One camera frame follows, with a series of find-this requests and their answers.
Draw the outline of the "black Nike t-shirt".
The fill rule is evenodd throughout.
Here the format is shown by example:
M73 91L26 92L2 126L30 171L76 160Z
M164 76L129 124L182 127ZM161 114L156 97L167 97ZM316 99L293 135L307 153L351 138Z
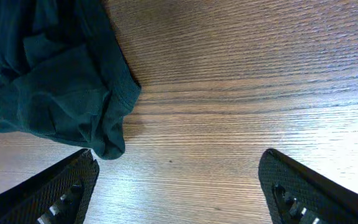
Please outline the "black Nike t-shirt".
M140 91L100 0L0 0L0 133L117 159Z

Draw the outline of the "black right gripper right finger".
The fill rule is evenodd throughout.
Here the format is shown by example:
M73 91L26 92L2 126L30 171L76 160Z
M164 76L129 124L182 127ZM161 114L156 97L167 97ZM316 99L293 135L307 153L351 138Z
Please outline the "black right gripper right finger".
M358 224L358 194L286 156L267 149L258 176L274 224Z

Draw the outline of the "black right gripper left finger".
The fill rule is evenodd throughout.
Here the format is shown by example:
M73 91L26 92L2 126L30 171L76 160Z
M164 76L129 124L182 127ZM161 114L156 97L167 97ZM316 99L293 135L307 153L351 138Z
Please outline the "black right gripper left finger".
M81 149L1 193L0 223L83 223L98 175L97 160Z

